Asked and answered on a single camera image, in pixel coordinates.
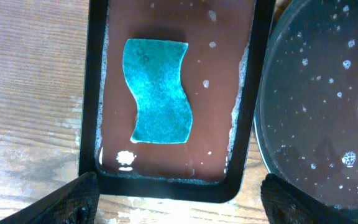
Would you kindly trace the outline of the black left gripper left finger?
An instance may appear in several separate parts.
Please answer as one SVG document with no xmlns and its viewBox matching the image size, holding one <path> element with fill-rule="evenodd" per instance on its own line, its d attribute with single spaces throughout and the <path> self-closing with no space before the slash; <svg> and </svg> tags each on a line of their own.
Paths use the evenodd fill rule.
<svg viewBox="0 0 358 224">
<path fill-rule="evenodd" d="M 96 174 L 87 172 L 0 223 L 93 224 L 99 196 Z"/>
</svg>

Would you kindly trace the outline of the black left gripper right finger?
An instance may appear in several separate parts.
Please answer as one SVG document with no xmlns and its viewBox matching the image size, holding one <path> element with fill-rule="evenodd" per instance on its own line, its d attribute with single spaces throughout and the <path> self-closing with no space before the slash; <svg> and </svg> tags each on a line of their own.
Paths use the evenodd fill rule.
<svg viewBox="0 0 358 224">
<path fill-rule="evenodd" d="M 275 174 L 266 175 L 260 187 L 260 196 L 270 223 L 353 223 Z"/>
</svg>

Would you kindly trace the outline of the green scrub sponge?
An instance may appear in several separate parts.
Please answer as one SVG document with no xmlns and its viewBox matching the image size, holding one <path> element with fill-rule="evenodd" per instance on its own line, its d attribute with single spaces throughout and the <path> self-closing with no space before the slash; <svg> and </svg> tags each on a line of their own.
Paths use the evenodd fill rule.
<svg viewBox="0 0 358 224">
<path fill-rule="evenodd" d="M 133 143 L 183 144 L 193 124 L 190 103 L 181 84 L 185 42 L 128 39 L 122 69 L 137 105 Z"/>
</svg>

